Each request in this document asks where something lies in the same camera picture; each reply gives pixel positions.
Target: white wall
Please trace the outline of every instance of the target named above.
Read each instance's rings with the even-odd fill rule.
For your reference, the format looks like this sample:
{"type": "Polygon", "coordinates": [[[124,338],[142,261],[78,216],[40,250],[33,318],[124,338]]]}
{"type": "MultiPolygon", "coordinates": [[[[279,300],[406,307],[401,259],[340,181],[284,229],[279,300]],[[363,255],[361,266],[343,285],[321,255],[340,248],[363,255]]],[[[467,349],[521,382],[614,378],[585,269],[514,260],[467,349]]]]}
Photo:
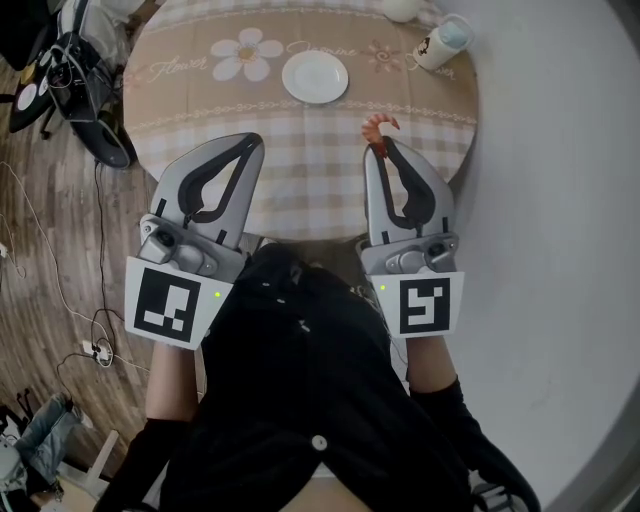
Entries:
{"type": "Polygon", "coordinates": [[[449,345],[471,411],[546,506],[639,375],[640,61],[604,0],[439,4],[477,29],[481,97],[449,345]]]}

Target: white plate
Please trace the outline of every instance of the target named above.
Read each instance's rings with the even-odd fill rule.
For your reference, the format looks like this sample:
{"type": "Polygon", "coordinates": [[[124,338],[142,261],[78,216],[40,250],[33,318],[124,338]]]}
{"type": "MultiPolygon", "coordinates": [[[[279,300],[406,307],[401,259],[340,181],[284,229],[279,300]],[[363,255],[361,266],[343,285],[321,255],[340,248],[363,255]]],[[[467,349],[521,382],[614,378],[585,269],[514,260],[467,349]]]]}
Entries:
{"type": "Polygon", "coordinates": [[[291,57],[282,68],[282,83],[305,103],[329,103],[344,94],[349,73],[333,55],[311,50],[291,57]]]}

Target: white cup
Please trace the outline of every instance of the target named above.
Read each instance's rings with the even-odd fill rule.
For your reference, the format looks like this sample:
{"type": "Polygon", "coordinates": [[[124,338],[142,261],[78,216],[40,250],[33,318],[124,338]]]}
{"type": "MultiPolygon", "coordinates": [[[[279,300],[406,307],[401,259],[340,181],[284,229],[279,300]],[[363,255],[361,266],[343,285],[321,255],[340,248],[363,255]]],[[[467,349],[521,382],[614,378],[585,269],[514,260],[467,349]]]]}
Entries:
{"type": "Polygon", "coordinates": [[[469,48],[474,38],[475,34],[473,33],[473,29],[466,19],[457,14],[447,14],[443,18],[442,24],[434,28],[431,33],[413,49],[413,58],[420,67],[434,71],[452,57],[469,48]],[[454,48],[442,41],[439,30],[440,27],[447,22],[455,23],[458,28],[465,32],[467,42],[463,46],[454,48]]]}

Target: jeans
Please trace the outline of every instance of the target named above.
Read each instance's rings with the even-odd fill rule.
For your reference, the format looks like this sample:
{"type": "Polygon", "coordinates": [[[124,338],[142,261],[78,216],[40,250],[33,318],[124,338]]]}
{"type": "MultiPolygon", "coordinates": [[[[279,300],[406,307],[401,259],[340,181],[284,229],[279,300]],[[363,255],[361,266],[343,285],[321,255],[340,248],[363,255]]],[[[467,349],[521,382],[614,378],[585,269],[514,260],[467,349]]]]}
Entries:
{"type": "Polygon", "coordinates": [[[70,404],[62,393],[53,395],[14,445],[24,464],[35,469],[50,485],[55,483],[58,465],[66,454],[67,438],[80,423],[70,412],[70,404]]]}

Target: flower print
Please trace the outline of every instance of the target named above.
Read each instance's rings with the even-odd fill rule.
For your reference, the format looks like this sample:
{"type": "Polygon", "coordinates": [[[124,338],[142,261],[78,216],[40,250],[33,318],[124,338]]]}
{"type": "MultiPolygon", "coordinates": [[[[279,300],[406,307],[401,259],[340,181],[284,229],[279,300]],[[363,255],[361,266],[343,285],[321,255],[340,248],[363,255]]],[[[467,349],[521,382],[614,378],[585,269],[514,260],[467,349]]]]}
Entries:
{"type": "Polygon", "coordinates": [[[400,53],[402,52],[399,50],[392,50],[389,45],[382,47],[376,39],[371,41],[366,51],[362,52],[363,55],[371,57],[369,63],[375,64],[376,73],[379,73],[383,69],[387,72],[390,72],[392,69],[402,71],[400,61],[396,58],[396,55],[400,55],[400,53]]]}
{"type": "Polygon", "coordinates": [[[245,28],[238,34],[238,41],[223,39],[211,47],[211,55],[226,57],[213,68],[213,78],[231,80],[244,68],[244,76],[252,82],[264,80],[271,71],[265,58],[282,55],[284,47],[280,41],[262,41],[262,30],[245,28]]]}
{"type": "Polygon", "coordinates": [[[131,92],[142,85],[142,76],[147,70],[147,66],[127,66],[122,75],[122,85],[125,92],[131,92]]]}

